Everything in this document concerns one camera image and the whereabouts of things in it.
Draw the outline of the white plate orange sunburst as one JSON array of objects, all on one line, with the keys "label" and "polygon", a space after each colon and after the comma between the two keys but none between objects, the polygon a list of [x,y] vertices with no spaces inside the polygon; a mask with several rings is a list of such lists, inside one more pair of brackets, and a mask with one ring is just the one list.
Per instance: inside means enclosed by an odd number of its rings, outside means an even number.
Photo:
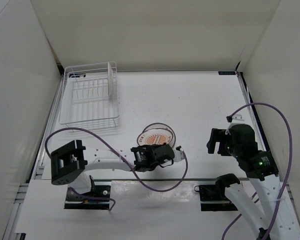
[{"label": "white plate orange sunburst", "polygon": [[167,125],[165,123],[161,123],[161,122],[151,123],[148,126],[146,126],[142,130],[142,132],[144,132],[145,130],[156,129],[156,128],[163,128],[163,129],[168,129],[168,130],[172,131],[172,133],[174,134],[174,137],[175,137],[175,140],[174,140],[174,145],[175,145],[175,143],[176,143],[176,134],[175,134],[174,130],[169,125]]}]

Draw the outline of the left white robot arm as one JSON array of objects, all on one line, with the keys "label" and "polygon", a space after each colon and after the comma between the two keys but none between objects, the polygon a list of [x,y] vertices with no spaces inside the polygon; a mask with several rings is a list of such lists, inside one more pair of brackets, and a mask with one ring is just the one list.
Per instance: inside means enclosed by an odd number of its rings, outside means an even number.
[{"label": "left white robot arm", "polygon": [[142,145],[115,153],[86,148],[81,140],[73,140],[50,154],[51,183],[68,185],[92,170],[151,172],[156,167],[167,167],[183,159],[183,153],[168,144]]}]

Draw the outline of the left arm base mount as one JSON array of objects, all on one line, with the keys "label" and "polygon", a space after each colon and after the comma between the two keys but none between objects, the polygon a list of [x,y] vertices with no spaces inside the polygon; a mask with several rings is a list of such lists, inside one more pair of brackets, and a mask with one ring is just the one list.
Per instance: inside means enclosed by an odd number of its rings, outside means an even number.
[{"label": "left arm base mount", "polygon": [[111,211],[115,204],[111,198],[111,184],[95,183],[91,175],[80,175],[67,186],[64,209]]}]

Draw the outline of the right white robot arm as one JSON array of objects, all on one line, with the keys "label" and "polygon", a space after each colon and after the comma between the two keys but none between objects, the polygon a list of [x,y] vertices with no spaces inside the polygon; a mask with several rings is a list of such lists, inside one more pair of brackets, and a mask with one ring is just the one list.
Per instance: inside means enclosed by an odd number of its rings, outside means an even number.
[{"label": "right white robot arm", "polygon": [[220,200],[230,200],[249,224],[257,240],[300,240],[300,227],[292,204],[280,192],[283,183],[274,158],[258,148],[255,131],[250,125],[232,123],[228,129],[213,128],[207,143],[209,154],[232,156],[255,189],[258,208],[233,174],[216,179],[214,193]]}]

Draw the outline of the white plate green rim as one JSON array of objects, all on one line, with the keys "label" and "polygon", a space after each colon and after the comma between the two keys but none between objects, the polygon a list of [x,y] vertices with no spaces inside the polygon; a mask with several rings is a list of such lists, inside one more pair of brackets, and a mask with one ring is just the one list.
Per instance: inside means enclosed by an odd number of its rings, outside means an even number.
[{"label": "white plate green rim", "polygon": [[110,62],[107,63],[108,96],[111,99],[114,94],[114,71]]}]

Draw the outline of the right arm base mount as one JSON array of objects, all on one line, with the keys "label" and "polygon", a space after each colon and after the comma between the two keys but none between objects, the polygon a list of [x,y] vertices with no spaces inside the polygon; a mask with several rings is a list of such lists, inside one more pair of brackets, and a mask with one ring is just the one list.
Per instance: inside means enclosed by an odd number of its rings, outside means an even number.
[{"label": "right arm base mount", "polygon": [[214,184],[196,185],[193,190],[199,194],[200,210],[202,212],[237,211],[236,206],[225,196],[225,189],[240,183],[233,173],[228,173],[217,177]]}]

